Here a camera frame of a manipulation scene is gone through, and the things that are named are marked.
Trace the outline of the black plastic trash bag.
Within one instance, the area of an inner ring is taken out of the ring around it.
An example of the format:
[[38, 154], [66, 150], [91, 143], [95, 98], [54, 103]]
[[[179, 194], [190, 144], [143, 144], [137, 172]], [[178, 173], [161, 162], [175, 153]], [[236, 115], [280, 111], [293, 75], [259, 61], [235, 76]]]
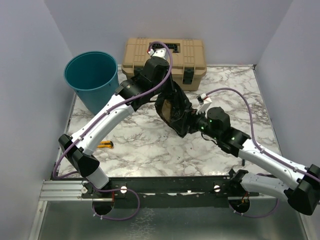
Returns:
[[194, 126], [195, 109], [175, 81], [165, 85], [154, 106], [158, 116], [181, 138], [197, 132]]

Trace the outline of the teal plastic trash bin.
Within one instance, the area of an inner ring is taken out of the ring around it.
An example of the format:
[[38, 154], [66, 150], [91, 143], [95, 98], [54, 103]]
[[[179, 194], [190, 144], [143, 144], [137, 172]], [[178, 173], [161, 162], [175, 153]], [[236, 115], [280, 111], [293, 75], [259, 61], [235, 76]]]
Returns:
[[64, 79], [85, 107], [96, 115], [119, 87], [115, 58], [101, 51], [84, 52], [65, 66]]

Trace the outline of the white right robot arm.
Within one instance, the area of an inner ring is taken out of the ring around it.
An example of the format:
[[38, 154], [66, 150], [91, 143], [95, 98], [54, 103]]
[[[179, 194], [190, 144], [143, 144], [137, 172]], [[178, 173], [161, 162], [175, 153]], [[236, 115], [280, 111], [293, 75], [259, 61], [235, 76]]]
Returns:
[[311, 216], [320, 201], [320, 168], [315, 164], [304, 166], [288, 160], [262, 145], [248, 134], [234, 128], [230, 116], [221, 107], [212, 107], [207, 113], [191, 114], [192, 128], [216, 140], [225, 153], [249, 161], [279, 179], [279, 186], [266, 179], [246, 173], [230, 182], [229, 189], [240, 196], [244, 192], [260, 192], [284, 198], [301, 214]]

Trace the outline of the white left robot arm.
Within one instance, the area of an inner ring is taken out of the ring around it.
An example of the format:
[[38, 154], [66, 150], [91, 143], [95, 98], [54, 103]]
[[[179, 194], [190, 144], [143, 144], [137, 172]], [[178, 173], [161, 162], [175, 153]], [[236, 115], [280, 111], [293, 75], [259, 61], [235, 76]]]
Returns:
[[164, 57], [152, 56], [137, 75], [120, 83], [109, 102], [89, 123], [72, 136], [63, 134], [58, 139], [63, 151], [60, 158], [66, 158], [77, 173], [93, 184], [97, 196], [106, 197], [111, 186], [94, 151], [122, 120], [160, 92], [171, 69], [172, 65]]

